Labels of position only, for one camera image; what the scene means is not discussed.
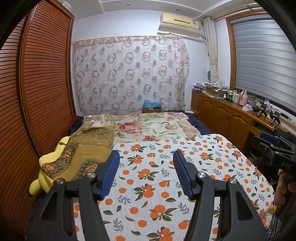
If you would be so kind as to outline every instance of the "air conditioner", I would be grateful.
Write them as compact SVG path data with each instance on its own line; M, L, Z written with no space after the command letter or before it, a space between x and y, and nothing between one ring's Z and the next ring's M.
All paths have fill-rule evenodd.
M198 21L168 13L161 15L158 30L195 38L199 38L202 34L199 30Z

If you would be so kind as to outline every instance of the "cabinet top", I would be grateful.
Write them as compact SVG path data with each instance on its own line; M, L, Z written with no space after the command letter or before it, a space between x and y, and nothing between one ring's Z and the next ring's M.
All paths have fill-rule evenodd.
M241 114L244 114L245 116L248 116L248 117L252 118L256 122L262 124L263 126L267 127L270 130L273 127L273 125L271 125L271 122L270 122L270 119L269 118L265 118L263 116L258 117L256 112L246 112L246 111L243 111L242 110L243 107L241 105L239 105L239 104L235 104L234 102L230 103L230 102L223 101L223 100L213 99L213 98L211 98L211 97L209 97L206 94L201 93L201 92L192 91L192 94L194 94L194 95L201 95L203 98L212 99L213 101L215 101L217 103L220 103L220 104L222 104L224 106L228 106L229 108L231 108L233 110L237 110ZM296 131L296 128L294 126L292 126L292 125L291 125L291 127L287 127L287 128L285 128L282 124L280 126L275 126L274 125L274 127L275 127L275 129L279 128L279 129L281 129L281 130L283 130L285 132L290 131L292 133L295 133L295 131Z

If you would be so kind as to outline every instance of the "human hand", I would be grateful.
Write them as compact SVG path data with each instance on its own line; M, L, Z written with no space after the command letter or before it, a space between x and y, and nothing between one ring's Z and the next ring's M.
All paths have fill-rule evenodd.
M284 171L280 169L278 174L280 177L279 183L276 187L276 194L274 195L274 205L276 205L277 207L281 207L285 204L285 194L287 190L289 190L290 192L296 192L296 181L287 185L284 181Z

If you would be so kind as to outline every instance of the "window blind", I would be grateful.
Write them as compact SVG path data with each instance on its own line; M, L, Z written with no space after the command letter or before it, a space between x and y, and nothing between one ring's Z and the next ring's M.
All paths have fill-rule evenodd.
M267 97L296 112L296 52L268 14L232 20L236 88Z

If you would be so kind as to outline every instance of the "white cloth with orange print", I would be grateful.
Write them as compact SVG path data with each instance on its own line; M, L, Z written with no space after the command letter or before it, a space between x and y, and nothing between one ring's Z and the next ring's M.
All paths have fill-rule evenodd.
M192 138L116 144L121 156L110 194L99 202L102 219L111 241L180 241L187 232L194 209L184 195L173 166L173 153L182 150L212 178L235 176L263 217L273 201L273 189L265 177L225 137L217 134ZM209 240L216 238L219 198L215 198ZM85 240L74 200L78 240Z

